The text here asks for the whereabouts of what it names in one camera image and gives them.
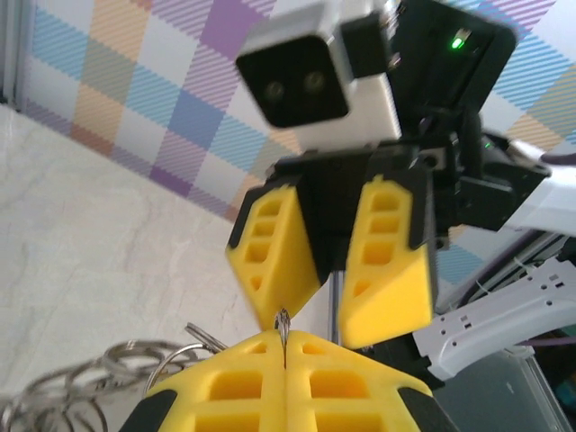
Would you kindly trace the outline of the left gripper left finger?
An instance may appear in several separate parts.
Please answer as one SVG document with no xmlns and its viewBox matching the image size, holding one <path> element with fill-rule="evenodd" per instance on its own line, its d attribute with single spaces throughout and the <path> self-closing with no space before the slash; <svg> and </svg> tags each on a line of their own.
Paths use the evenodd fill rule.
<svg viewBox="0 0 576 432">
<path fill-rule="evenodd" d="M 286 431 L 284 351 L 269 330 L 155 384 L 122 431 Z"/>
</svg>

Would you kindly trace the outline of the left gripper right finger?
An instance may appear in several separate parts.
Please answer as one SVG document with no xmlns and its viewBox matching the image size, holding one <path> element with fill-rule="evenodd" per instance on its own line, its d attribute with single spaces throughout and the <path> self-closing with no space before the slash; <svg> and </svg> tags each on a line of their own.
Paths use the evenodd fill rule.
<svg viewBox="0 0 576 432">
<path fill-rule="evenodd" d="M 302 331 L 288 337 L 288 431 L 453 431 L 420 379 Z"/>
</svg>

